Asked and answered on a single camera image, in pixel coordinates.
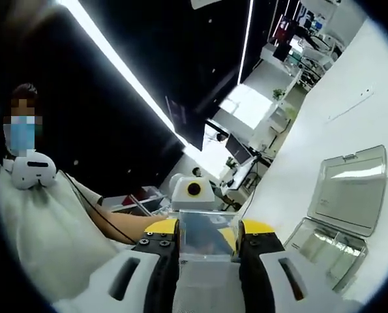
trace clear plastic container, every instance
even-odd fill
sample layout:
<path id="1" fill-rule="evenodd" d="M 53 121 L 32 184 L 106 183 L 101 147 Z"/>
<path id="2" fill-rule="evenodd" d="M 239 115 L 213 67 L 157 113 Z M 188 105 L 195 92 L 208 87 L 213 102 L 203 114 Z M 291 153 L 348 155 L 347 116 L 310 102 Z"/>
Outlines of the clear plastic container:
<path id="1" fill-rule="evenodd" d="M 187 261 L 230 261 L 235 233 L 230 222 L 236 213 L 180 210 L 179 263 Z"/>

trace white shirt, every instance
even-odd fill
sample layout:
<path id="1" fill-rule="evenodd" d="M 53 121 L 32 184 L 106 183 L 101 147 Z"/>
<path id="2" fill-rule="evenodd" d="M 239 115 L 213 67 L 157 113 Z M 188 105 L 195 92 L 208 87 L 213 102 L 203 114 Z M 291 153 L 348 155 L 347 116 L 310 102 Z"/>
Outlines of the white shirt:
<path id="1" fill-rule="evenodd" d="M 49 188 L 18 190 L 0 167 L 1 222 L 14 257 L 49 302 L 77 296 L 93 271 L 113 258 L 117 248 L 88 215 L 91 206 L 65 174 Z M 74 181 L 92 203 L 100 195 Z"/>

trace white table surface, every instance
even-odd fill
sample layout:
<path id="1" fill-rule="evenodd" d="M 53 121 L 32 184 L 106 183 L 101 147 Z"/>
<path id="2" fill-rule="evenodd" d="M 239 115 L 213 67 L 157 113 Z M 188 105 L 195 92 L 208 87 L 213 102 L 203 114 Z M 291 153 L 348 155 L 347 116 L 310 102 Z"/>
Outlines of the white table surface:
<path id="1" fill-rule="evenodd" d="M 249 140 L 248 145 L 251 146 L 253 149 L 260 151 L 263 144 L 269 146 L 271 142 L 276 138 L 275 132 L 269 129 L 269 127 L 271 126 L 271 116 L 275 113 L 277 108 L 280 108 L 279 104 L 283 100 L 285 100 L 290 91 L 294 88 L 295 84 L 298 83 L 298 81 L 301 79 L 302 74 L 303 70 L 300 70 L 297 75 L 295 75 L 292 82 L 287 86 L 287 88 L 285 88 L 285 95 L 279 101 L 272 102 L 270 108 L 266 111 L 262 120 L 255 128 L 253 136 Z M 270 136 L 268 136 L 268 134 L 270 133 L 272 133 L 272 137 L 269 141 L 268 139 Z"/>
<path id="2" fill-rule="evenodd" d="M 256 163 L 256 157 L 251 158 L 249 161 L 247 161 L 244 165 L 240 166 L 237 169 L 237 172 L 232 176 L 234 182 L 232 186 L 222 186 L 221 187 L 221 193 L 223 195 L 226 195 L 231 190 L 237 190 L 241 187 L 243 181 L 245 180 L 247 174 L 252 169 L 253 165 Z"/>
<path id="3" fill-rule="evenodd" d="M 284 243 L 306 216 L 322 160 L 377 145 L 385 146 L 388 161 L 388 42 L 368 20 L 306 96 L 245 217 L 272 225 Z M 344 293 L 362 303 L 388 275 L 388 179 L 378 225 L 366 242 L 368 255 Z"/>

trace black ceiling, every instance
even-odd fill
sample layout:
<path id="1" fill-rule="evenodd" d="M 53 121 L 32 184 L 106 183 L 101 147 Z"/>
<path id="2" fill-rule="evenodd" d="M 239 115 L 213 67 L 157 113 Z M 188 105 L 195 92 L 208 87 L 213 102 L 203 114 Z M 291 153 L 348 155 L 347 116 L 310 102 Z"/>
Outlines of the black ceiling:
<path id="1" fill-rule="evenodd" d="M 189 0 L 81 2 L 164 111 L 168 96 L 212 117 L 237 83 L 248 1 L 199 10 Z M 243 78 L 259 60 L 275 3 L 254 1 Z M 88 187 L 113 196 L 159 185 L 181 157 L 176 137 L 65 8 L 35 29 L 15 60 L 7 81 L 37 86 L 47 153 Z"/>

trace computer monitor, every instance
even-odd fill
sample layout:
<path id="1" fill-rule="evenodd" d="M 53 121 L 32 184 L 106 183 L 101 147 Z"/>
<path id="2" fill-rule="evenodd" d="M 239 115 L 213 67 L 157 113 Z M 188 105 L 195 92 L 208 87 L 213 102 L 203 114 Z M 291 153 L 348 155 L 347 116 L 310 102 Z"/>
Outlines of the computer monitor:
<path id="1" fill-rule="evenodd" d="M 233 135 L 228 137 L 226 148 L 239 165 L 243 165 L 253 157 L 249 150 Z"/>
<path id="2" fill-rule="evenodd" d="M 285 61 L 288 54 L 291 51 L 291 46 L 285 42 L 281 42 L 279 46 L 276 48 L 275 52 L 273 52 L 273 57 L 276 57 L 280 61 Z"/>
<path id="3" fill-rule="evenodd" d="M 310 30 L 310 29 L 311 29 L 311 25 L 312 25 L 312 21 L 310 21 L 310 20 L 305 20 L 304 28 Z"/>

